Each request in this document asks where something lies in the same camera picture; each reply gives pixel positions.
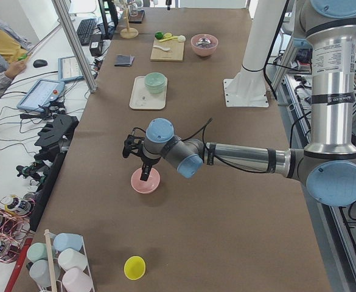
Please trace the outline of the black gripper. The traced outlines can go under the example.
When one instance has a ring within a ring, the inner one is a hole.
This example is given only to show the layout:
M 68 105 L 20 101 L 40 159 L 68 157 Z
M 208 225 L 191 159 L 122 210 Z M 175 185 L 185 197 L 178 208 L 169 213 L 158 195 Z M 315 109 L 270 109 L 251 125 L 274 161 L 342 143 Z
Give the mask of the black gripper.
M 130 155 L 135 155 L 137 157 L 142 156 L 142 145 L 144 138 L 140 136 L 135 136 L 134 134 L 129 134 L 124 140 L 124 147 L 122 150 L 123 158 L 128 158 Z M 143 164 L 141 168 L 141 181 L 147 181 L 150 175 L 152 166 Z

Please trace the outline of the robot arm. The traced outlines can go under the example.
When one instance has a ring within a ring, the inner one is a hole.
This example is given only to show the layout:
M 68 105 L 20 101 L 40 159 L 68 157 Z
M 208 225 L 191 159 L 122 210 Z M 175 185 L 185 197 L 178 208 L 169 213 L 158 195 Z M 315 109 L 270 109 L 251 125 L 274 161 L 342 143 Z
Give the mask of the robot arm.
M 141 179 L 165 159 L 186 178 L 219 161 L 248 173 L 278 173 L 305 185 L 328 206 L 356 201 L 356 147 L 352 143 L 355 102 L 356 1 L 296 1 L 294 35 L 312 52 L 310 142 L 285 151 L 182 139 L 163 118 L 150 122 L 143 137 L 128 135 L 123 157 L 142 160 Z

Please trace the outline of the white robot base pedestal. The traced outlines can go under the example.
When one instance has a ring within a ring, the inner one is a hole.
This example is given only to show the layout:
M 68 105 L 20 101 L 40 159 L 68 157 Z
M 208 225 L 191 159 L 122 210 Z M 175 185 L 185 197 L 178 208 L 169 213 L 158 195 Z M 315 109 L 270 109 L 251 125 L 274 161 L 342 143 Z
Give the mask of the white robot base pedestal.
M 277 28 L 288 6 L 286 0 L 261 0 L 258 2 L 251 25 L 242 67 L 233 79 L 224 80 L 227 107 L 269 106 L 266 95 L 265 65 L 271 55 Z

